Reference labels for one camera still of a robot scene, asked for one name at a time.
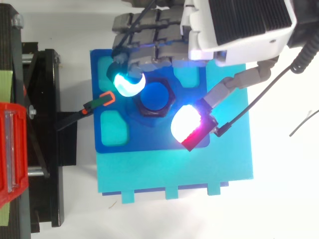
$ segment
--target robotic hand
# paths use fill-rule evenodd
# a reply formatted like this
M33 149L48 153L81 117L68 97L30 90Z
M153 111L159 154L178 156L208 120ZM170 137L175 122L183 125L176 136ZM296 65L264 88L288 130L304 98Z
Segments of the robotic hand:
M258 62L256 68L223 79L194 105L206 127L197 125L182 137L176 130L172 131L189 151L211 131L217 136L223 135L286 72L302 73L319 51L318 0L133 0L135 2L139 5L133 6L145 6L144 11L120 15L113 24L117 36L113 45L114 63L108 76L115 82L119 80L114 72L119 70L143 81L143 72L164 66L202 67L213 59L221 67ZM169 9L151 10L156 4ZM309 18L313 19L312 25L308 24ZM217 121L210 116L213 108L236 88L268 80L284 47L304 45L306 41L297 59L247 109L230 123L217 127ZM187 110L193 111L189 107L180 111ZM181 115L183 113L178 112L175 118ZM178 127L175 118L172 126Z

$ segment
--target led light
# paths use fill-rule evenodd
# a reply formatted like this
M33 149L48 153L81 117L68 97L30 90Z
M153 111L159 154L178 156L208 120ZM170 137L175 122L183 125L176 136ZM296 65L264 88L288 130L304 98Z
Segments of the led light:
M182 143L200 126L200 121L201 116L193 106L183 106L171 122L171 133L178 142Z
M132 97L137 95L144 89L146 84L145 75L142 74L141 80L137 84L132 84L121 74L117 74L114 79L114 86L118 92L124 97Z

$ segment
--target black cable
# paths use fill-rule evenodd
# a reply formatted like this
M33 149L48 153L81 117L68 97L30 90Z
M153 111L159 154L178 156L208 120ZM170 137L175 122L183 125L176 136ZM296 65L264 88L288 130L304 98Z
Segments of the black cable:
M128 39L128 37L130 36L130 34L132 34L134 32L135 27L137 26L137 24L139 24L139 22L141 21L141 19L145 16L145 14L152 8L153 4L156 2L156 0L151 0L150 3L147 5L146 8L144 8L144 10L141 12L141 14L139 15L139 17L132 23L131 27L129 28L129 30L125 33L124 37L122 38L122 40L120 41L119 45L117 45L115 47L115 49L119 49L123 46L124 42Z
M221 137L225 132L227 132L232 127L232 125L236 123L243 115L245 115L273 87L273 85L276 84L277 81L279 81L279 79L282 78L289 70L291 70L295 74L301 74L302 72L304 72L318 52L319 52L319 29L315 32L314 36L305 44L305 46L302 48L301 52L293 61L293 63L289 67L287 67L285 70L283 70L282 73L280 73L279 76L277 76L272 81L272 83L270 83L269 86L246 109L244 109L231 122L228 122L225 125L223 125L221 128L219 128L215 134L218 137ZM297 129L291 134L291 136L305 122L303 122L299 127L297 127Z
M312 62L319 52L319 29L314 36L305 44L297 58L292 63L291 71L295 74L301 74Z
M300 125L298 125L298 127L291 134L289 134L289 137L293 136L298 131L298 129L300 129L301 126L303 126L308 120L310 120L312 117L314 117L318 113L319 113L319 111L316 111L311 116L309 116L304 121L302 121L302 123Z
M242 116L244 116L260 99L276 84L280 78L282 78L288 71L291 69L291 65L282 71L270 84L266 87L266 89L246 108L244 109L238 116L236 116L231 122L226 123L224 126L218 129L215 133L218 137L221 137L225 132L227 132L233 124L235 124Z
M233 125L235 122L237 122L244 114L246 114L260 99L276 84L280 78L282 78L288 71L290 71L291 66L287 67L285 70L282 71L270 84L269 86L264 89L264 91L246 108L244 109L236 118L234 118L231 122L229 122L231 125Z

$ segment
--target black metal frame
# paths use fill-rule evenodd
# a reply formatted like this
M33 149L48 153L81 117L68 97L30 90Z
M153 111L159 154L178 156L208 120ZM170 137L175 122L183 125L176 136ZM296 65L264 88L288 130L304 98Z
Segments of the black metal frame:
M37 51L35 43L22 44L20 30L11 24L15 14L11 5L0 4L0 70L13 71L11 101L37 110L27 120L28 165L41 166L44 176L29 177L29 189L11 203L9 227L0 228L1 239L30 238L27 234L39 232L40 222L61 226L62 166L76 165L77 124L60 132L54 127L73 114L60 112L59 55L52 49ZM33 54L30 64L22 65L22 49Z
M59 55L52 49L33 52L31 63L23 67L26 106L37 110L28 119L28 164L44 172L44 177L29 178L31 232L37 233L40 222L52 227L64 222L62 166L76 165L77 124L55 130L61 118L72 114L60 113Z

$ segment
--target blue board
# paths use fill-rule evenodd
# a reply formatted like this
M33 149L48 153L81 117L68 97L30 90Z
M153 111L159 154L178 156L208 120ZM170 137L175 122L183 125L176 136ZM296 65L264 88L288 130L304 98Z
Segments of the blue board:
M106 72L105 62L98 64ZM224 77L243 71L244 65L219 68L214 62L206 67L207 88L211 89ZM185 84L188 74L174 69L174 74ZM99 92L114 89L101 75L98 78ZM196 84L189 79L190 86ZM220 125L233 119L248 105L247 91L237 90L214 111ZM112 124L101 116L101 124ZM110 135L113 141L121 143L122 128L101 133L102 142ZM137 152L97 153L98 190L100 193L122 194L123 203L134 202L134 194L149 189L165 188L166 198L178 198L178 190L204 185L208 195L220 194L221 182L253 178L252 155L249 131L249 116L243 116L221 138L211 134L207 147L196 148L192 152L185 149L152 150Z
M144 117L140 114L132 97L123 97L113 87L106 86L107 83L110 83L106 72L112 63L111 52L111 50L94 50L91 52L93 99L97 99L106 90L112 90L116 96L115 103L106 108L97 108L94 111L95 148L97 152L114 153L182 149L183 146L171 134L170 125L174 115L182 106L194 103L207 93L205 68L182 69L182 73L187 71L188 78L179 79L174 72L180 74L181 69L174 70L173 67L164 67L145 73L147 81L155 78L167 79L175 94L176 101L164 118ZM142 97L147 95L146 93L143 94L147 90L149 89L146 87L141 92ZM160 95L160 93L154 91L151 94ZM118 125L119 120L114 120L115 122L110 120L114 116L114 111L123 119L121 125ZM104 135L110 137L110 131L119 127L127 131L126 140L113 142L112 139L103 139ZM197 147L206 147L208 144L209 137L207 136Z

